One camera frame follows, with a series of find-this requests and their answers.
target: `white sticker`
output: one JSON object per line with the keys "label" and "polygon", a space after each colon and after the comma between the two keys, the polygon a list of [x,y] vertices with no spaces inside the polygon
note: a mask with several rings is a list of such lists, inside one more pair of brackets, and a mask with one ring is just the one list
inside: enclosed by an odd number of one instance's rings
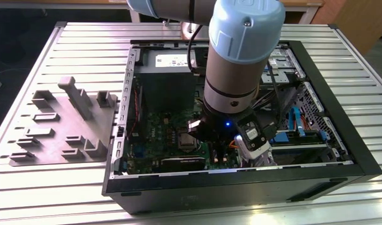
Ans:
{"label": "white sticker", "polygon": [[256,131],[255,128],[252,130],[248,130],[245,133],[247,133],[247,136],[248,136],[249,140],[253,140],[255,137],[257,137],[257,131]]}
{"label": "white sticker", "polygon": [[156,55],[156,67],[187,67],[187,55]]}

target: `aluminum table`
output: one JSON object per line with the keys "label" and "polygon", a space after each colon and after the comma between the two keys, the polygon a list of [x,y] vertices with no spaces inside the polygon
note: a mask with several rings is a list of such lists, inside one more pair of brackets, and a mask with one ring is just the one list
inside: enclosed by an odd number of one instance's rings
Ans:
{"label": "aluminum table", "polygon": [[[12,143],[37,108],[34,90],[64,95],[56,83],[76,79],[88,95],[120,96],[129,39],[177,39],[171,23],[58,23],[0,127],[1,224],[382,224],[382,176],[312,202],[132,216],[100,195],[105,163],[12,167]],[[284,25],[281,39],[301,41],[368,149],[382,166],[382,80],[337,29]]]}

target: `green circuit board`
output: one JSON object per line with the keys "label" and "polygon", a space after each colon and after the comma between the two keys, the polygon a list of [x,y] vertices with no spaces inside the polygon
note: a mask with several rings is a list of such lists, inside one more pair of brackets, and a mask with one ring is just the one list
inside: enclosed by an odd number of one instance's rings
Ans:
{"label": "green circuit board", "polygon": [[180,134],[187,132],[187,121],[199,117],[199,114],[199,111],[148,114],[145,142],[133,143],[128,152],[126,171],[129,174],[159,173],[160,160],[165,158],[204,158],[204,170],[239,166],[233,149],[228,151],[229,154],[225,154],[225,161],[221,163],[211,159],[212,151],[205,142],[195,140],[195,148],[179,149]]}

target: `power supply label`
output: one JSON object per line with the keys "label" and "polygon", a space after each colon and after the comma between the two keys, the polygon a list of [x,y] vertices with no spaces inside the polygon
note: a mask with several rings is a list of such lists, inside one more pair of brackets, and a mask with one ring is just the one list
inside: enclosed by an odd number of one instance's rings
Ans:
{"label": "power supply label", "polygon": [[156,67],[187,67],[187,55],[156,55]]}

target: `screw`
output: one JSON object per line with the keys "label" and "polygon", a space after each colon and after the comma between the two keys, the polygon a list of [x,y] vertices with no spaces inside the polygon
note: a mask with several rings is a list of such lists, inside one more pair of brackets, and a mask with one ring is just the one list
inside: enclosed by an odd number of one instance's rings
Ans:
{"label": "screw", "polygon": [[236,101],[229,102],[229,105],[231,105],[232,107],[236,107],[236,106],[239,105],[239,102],[236,102]]}

